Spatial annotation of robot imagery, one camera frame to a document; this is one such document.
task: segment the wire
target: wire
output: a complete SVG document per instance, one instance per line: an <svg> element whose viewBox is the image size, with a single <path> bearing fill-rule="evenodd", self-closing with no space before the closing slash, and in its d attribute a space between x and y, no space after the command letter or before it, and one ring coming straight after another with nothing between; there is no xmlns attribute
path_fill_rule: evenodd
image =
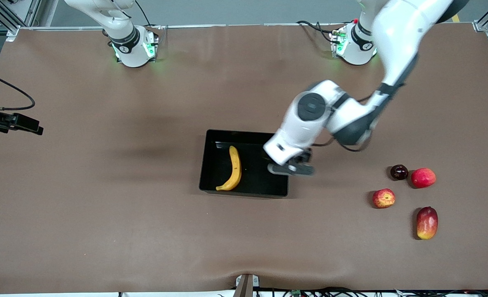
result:
<svg viewBox="0 0 488 297"><path fill-rule="evenodd" d="M312 23L307 22L307 21L299 21L299 22L297 22L297 24L306 24L306 25L310 26L312 29L317 30L317 31L320 31L318 27L314 26ZM332 31L329 31L329 30L323 30L323 29L321 29L321 31L323 31L325 33L332 33Z"/></svg>
<svg viewBox="0 0 488 297"><path fill-rule="evenodd" d="M3 80L1 78L0 78L0 82L1 83L4 83L7 86L12 87L15 90L17 90L18 92L20 92L21 94L23 94L24 96L26 96L29 99L29 101L31 101L31 104L28 105L28 106L25 106L25 107L1 107L1 110L3 110L3 111L23 111L25 109L33 108L35 106L35 100L31 96L29 96L29 94L27 94L26 92L24 92L23 90L20 90L15 85L13 85L11 83L8 83L8 82L6 82L5 80Z"/></svg>
<svg viewBox="0 0 488 297"><path fill-rule="evenodd" d="M335 43L336 45L339 45L340 44L339 41L331 40L330 38L328 38L325 35L325 33L331 34L332 31L330 31L330 30L323 30L323 28L321 28L321 24L319 22L315 23L316 26L314 26L312 23L307 22L307 21L298 21L297 24L306 24L306 25L310 26L312 29L318 30L319 32L321 32L321 35L323 36L323 38L325 38L328 42Z"/></svg>
<svg viewBox="0 0 488 297"><path fill-rule="evenodd" d="M358 101L359 103L364 103L365 101L369 100L369 98L371 98L371 96L372 96L372 95L369 95L369 96L367 96L367 97L365 97L365 98L361 98L361 99L356 100L356 101Z"/></svg>
<svg viewBox="0 0 488 297"><path fill-rule="evenodd" d="M321 35L323 36L323 38L325 38L328 42L330 43L335 43L336 45L339 45L340 42L339 41L335 41L335 40L331 40L330 38L328 38L326 35L325 35L325 32L323 31L323 28L321 28L321 24L319 22L316 23L316 25L318 26L319 28L319 31L321 32Z"/></svg>
<svg viewBox="0 0 488 297"><path fill-rule="evenodd" d="M332 295L332 297L338 297L339 295L347 295L348 297L353 297L351 294L348 294L347 292L339 292L338 294L336 295Z"/></svg>
<svg viewBox="0 0 488 297"><path fill-rule="evenodd" d="M339 142L338 143L339 143L339 145L342 148L348 150L349 152L359 153L361 151L364 151L367 148L367 146L369 146L369 143L371 142L371 138L372 138L372 132L369 135L369 139L365 140L365 142L360 146L359 149L358 148L356 148L356 149L355 148L350 148L350 147L345 146L344 144L341 144Z"/></svg>
<svg viewBox="0 0 488 297"><path fill-rule="evenodd" d="M418 292L418 291L404 290L403 292L408 293L407 295L404 295L404 297L447 297L447 295L453 294L458 291L459 290L453 290L447 293L438 293L436 291ZM480 292L480 291L474 291L474 292L479 293L482 297L488 297L488 295L484 292Z"/></svg>
<svg viewBox="0 0 488 297"><path fill-rule="evenodd" d="M114 6L115 6L115 7L116 7L116 8L117 8L117 9L118 9L120 12L122 12L124 15L126 15L126 16L127 16L129 19L132 19L132 17L131 17L130 15L127 15L127 13L126 13L126 12L125 12L123 9L121 9L121 7L119 7L119 5L117 5L117 3L116 3L116 2L114 2L114 0L110 0L110 1L112 1L112 3L114 4Z"/></svg>
<svg viewBox="0 0 488 297"><path fill-rule="evenodd" d="M330 139L325 142L325 143L312 143L312 146L317 146L317 147L322 147L322 146L327 146L327 145L330 145L331 143L334 142L334 137L330 137Z"/></svg>
<svg viewBox="0 0 488 297"><path fill-rule="evenodd" d="M136 4L138 5L138 7L140 8L140 10L142 11L143 13L143 16L145 17L145 20L147 21L147 24L146 26L154 26L154 24L151 24L148 20L148 17L147 15L145 14L145 11L143 10L142 6L138 3L138 0L136 0Z"/></svg>
<svg viewBox="0 0 488 297"><path fill-rule="evenodd" d="M363 294L362 292L359 292L359 291L353 291L353 293L355 293L355 294L356 294L356 296L357 296L358 294L360 294L360 295L362 295L363 297L368 297L367 295L365 295L365 294Z"/></svg>

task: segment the yellow banana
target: yellow banana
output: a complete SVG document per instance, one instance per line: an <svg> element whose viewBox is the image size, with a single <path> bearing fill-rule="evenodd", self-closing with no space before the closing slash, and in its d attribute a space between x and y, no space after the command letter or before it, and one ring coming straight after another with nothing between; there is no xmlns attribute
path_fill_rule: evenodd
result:
<svg viewBox="0 0 488 297"><path fill-rule="evenodd" d="M239 152L234 146L229 147L229 156L231 157L231 165L233 166L231 176L229 177L229 180L227 180L223 185L216 188L217 191L233 190L240 182L242 169L240 168Z"/></svg>

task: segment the apple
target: apple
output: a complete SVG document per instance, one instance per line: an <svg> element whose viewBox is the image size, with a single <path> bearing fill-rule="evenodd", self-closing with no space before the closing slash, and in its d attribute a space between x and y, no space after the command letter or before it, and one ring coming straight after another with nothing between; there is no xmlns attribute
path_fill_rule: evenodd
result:
<svg viewBox="0 0 488 297"><path fill-rule="evenodd" d="M372 202L378 208L387 208L395 204L395 194L390 189L377 190L372 195Z"/></svg>
<svg viewBox="0 0 488 297"><path fill-rule="evenodd" d="M438 215L431 207L424 207L416 215L416 235L420 239L431 239L437 233Z"/></svg>
<svg viewBox="0 0 488 297"><path fill-rule="evenodd" d="M411 182L416 188L427 188L435 181L437 181L437 177L429 168L417 169L411 174Z"/></svg>

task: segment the brown fabric mat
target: brown fabric mat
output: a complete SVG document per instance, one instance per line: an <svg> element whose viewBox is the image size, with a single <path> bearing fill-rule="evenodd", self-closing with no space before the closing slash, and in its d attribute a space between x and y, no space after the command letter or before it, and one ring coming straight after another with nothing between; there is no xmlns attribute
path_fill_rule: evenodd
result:
<svg viewBox="0 0 488 297"><path fill-rule="evenodd" d="M0 293L220 290L242 273L263 287L488 289L488 40L471 24L427 34L366 151L316 149L316 176L278 200L201 192L206 130L274 132L323 79L365 97L377 57L332 60L297 26L172 29L140 69L106 42L21 30L1 53L0 76L36 99L24 113L45 132L0 133ZM25 104L0 84L0 106ZM399 163L437 183L389 180ZM397 203L372 208L387 187ZM428 205L440 227L419 241Z"/></svg>

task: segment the black tray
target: black tray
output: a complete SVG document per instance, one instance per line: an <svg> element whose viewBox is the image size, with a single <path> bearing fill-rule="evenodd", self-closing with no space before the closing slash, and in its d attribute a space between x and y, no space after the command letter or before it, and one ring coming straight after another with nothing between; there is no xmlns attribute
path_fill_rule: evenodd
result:
<svg viewBox="0 0 488 297"><path fill-rule="evenodd" d="M286 197L288 177L275 175L268 171L271 160L265 158L263 145L274 136L271 133L208 130L200 190L213 194L229 194L249 197ZM236 188L231 191L217 191L231 176L231 158L229 146L236 147L242 166L242 177Z"/></svg>

